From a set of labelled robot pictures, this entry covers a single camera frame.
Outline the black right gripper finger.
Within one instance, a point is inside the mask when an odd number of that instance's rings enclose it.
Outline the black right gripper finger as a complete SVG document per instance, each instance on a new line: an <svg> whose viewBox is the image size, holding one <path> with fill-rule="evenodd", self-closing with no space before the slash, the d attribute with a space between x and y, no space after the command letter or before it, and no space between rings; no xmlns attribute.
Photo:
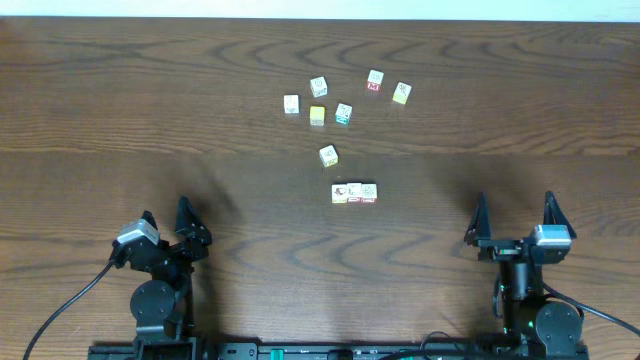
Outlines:
<svg viewBox="0 0 640 360"><path fill-rule="evenodd" d="M545 193L545 204L543 212L543 224L544 225L564 225L571 238L576 238L577 234L562 212L556 197L552 191Z"/></svg>
<svg viewBox="0 0 640 360"><path fill-rule="evenodd" d="M487 246L492 241L486 194L481 192L476 203L464 242L469 246Z"/></svg>

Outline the red printed wooden block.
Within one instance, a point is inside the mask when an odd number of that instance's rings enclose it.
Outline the red printed wooden block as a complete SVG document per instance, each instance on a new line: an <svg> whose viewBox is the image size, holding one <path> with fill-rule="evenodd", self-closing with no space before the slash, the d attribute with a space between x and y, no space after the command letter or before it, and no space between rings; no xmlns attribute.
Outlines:
<svg viewBox="0 0 640 360"><path fill-rule="evenodd" d="M347 202L348 203L360 203L362 199L362 184L361 183L347 183Z"/></svg>

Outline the acorn picture wooden block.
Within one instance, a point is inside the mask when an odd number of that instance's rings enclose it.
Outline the acorn picture wooden block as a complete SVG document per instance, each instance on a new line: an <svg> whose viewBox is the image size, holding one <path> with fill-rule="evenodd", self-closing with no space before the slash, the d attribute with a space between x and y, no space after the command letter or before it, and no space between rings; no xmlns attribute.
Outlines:
<svg viewBox="0 0 640 360"><path fill-rule="evenodd" d="M334 204L348 202L348 189L346 184L333 184L331 186L331 200Z"/></svg>

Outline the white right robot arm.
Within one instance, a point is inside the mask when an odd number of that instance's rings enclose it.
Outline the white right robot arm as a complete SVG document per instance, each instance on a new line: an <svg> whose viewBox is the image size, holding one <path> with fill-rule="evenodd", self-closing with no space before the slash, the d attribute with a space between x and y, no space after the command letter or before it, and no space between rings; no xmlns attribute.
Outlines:
<svg viewBox="0 0 640 360"><path fill-rule="evenodd" d="M548 289L542 276L543 266L562 261L575 238L554 194L547 192L542 224L524 238L495 240L486 197L479 196L464 241L478 248L479 260L499 266L492 295L493 314L503 322L499 333L456 338L434 331L418 344L219 343L201 349L164 350L155 356L195 360L585 359L583 309Z"/></svg>

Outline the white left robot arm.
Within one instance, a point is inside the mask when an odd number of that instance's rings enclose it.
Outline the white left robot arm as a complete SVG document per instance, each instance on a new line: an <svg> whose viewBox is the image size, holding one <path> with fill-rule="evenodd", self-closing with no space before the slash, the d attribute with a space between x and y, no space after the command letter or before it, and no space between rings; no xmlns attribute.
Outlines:
<svg viewBox="0 0 640 360"><path fill-rule="evenodd" d="M189 209L177 213L174 245L160 237L151 212L122 228L113 242L110 261L120 269L148 273L149 281L132 294L136 319L134 359L206 359L206 341L194 333L193 264L208 256L212 236Z"/></svg>

